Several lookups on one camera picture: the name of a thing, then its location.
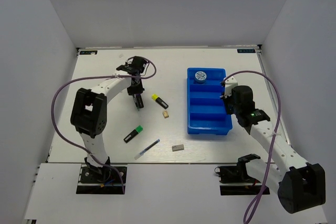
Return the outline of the purple cap highlighter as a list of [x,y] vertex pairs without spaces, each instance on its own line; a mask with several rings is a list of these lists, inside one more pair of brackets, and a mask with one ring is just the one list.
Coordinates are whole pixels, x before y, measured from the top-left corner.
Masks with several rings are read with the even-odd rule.
[[137,109],[144,108],[143,100],[141,94],[134,94],[133,95],[134,103]]

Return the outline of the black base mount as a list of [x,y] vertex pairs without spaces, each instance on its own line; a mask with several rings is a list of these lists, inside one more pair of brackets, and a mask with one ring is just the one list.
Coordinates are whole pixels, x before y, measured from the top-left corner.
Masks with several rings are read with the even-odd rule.
[[76,189],[77,195],[122,195],[122,185],[117,173],[113,170],[105,177],[92,172],[87,166],[80,169]]
[[214,173],[219,177],[221,196],[256,196],[261,189],[261,182],[251,178],[242,178],[236,165],[217,166]]

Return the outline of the round blue tape roll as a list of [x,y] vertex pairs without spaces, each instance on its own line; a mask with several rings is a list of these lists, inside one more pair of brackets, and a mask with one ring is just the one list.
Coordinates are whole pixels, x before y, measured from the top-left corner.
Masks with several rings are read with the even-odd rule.
[[207,74],[204,71],[197,71],[194,74],[194,83],[195,84],[205,84],[207,80]]

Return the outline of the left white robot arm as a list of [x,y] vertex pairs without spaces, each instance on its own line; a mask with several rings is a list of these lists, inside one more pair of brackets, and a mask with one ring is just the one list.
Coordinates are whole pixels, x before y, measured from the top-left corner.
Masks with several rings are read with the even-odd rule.
[[144,91],[141,74],[149,61],[134,56],[130,62],[116,68],[112,78],[107,78],[99,85],[81,88],[77,91],[70,123],[80,134],[89,154],[85,164],[93,171],[93,176],[101,182],[110,178],[110,158],[104,147],[102,132],[107,125],[108,103],[123,90],[133,97],[138,109],[144,108],[141,94]]

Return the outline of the blue compartment tray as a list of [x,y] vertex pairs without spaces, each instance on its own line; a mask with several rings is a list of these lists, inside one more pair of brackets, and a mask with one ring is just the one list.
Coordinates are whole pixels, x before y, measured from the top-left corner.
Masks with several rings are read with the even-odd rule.
[[[204,71],[205,84],[195,84],[194,74]],[[233,128],[232,117],[226,114],[221,95],[221,81],[226,77],[222,68],[187,69],[187,132],[188,134],[227,135]]]

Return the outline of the corner label sticker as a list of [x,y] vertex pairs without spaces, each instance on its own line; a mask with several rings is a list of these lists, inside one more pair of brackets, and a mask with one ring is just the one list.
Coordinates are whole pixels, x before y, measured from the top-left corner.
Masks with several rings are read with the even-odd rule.
[[79,52],[80,55],[96,55],[97,53],[97,50],[82,50]]
[[255,54],[256,53],[255,49],[247,49],[247,48],[237,49],[237,52],[239,54]]

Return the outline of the left corner label sticker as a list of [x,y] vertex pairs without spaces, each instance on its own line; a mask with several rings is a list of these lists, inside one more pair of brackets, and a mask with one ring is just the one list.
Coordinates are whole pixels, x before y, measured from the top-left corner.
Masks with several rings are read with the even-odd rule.
[[80,55],[96,55],[97,53],[97,50],[82,50],[79,52]]

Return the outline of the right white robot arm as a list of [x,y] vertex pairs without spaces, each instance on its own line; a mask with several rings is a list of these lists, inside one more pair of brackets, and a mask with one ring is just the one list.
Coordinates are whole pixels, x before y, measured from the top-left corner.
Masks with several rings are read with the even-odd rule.
[[255,107],[249,86],[226,84],[222,94],[225,110],[268,151],[277,168],[270,168],[266,186],[277,193],[290,214],[326,202],[325,171],[320,164],[310,164],[281,136],[274,132],[270,117]]

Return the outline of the right corner label sticker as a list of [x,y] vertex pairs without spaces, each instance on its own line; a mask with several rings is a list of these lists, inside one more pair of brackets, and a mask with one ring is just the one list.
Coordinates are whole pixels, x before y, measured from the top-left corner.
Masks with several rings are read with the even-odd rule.
[[247,49],[247,48],[237,49],[237,52],[239,54],[255,54],[256,53],[255,49]]

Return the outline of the blue clear pen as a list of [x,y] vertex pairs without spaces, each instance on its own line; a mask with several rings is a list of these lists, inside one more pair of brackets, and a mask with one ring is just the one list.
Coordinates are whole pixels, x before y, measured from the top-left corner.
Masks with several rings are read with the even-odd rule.
[[157,143],[160,142],[160,139],[157,139],[155,142],[153,142],[152,144],[150,144],[148,147],[146,147],[144,150],[142,150],[140,153],[138,153],[134,159],[137,160],[139,159],[141,156],[144,155],[144,153],[146,153],[148,150],[150,150],[152,147],[154,147]]

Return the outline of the grey rectangular eraser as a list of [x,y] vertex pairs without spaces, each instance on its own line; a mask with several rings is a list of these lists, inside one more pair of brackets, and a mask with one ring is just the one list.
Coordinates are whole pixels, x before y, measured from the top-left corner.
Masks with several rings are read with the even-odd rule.
[[172,146],[172,151],[173,152],[182,151],[182,150],[184,150],[184,145],[183,144]]

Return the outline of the beige small eraser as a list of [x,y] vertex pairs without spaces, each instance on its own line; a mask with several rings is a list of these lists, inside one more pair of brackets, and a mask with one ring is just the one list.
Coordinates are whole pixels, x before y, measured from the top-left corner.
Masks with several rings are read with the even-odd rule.
[[163,111],[162,114],[163,114],[163,117],[164,117],[165,119],[169,117],[169,114],[168,114],[167,111]]

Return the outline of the yellow cap highlighter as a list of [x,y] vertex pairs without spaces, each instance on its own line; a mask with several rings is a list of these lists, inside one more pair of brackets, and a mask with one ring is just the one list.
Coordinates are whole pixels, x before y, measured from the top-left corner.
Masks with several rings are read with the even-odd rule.
[[153,94],[151,98],[162,108],[167,109],[169,107],[169,105],[165,101],[163,101],[157,94]]

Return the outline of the green cap highlighter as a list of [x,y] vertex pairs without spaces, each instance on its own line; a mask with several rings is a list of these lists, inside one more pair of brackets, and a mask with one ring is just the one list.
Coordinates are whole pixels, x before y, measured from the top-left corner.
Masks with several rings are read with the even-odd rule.
[[137,126],[133,131],[131,131],[123,140],[125,143],[130,142],[134,137],[136,137],[140,132],[142,132],[143,127]]

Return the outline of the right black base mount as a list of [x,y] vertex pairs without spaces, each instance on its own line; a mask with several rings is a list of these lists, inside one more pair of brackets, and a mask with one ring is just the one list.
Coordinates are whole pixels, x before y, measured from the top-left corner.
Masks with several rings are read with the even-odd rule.
[[236,165],[217,166],[214,173],[219,177],[221,196],[256,196],[261,189],[261,182],[251,178],[242,178]]

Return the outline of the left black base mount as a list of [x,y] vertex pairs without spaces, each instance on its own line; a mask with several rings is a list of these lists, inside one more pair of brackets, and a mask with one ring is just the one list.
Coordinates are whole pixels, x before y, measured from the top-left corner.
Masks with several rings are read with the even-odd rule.
[[76,189],[77,195],[122,195],[122,185],[117,173],[113,170],[105,177],[92,172],[87,166],[80,169]]

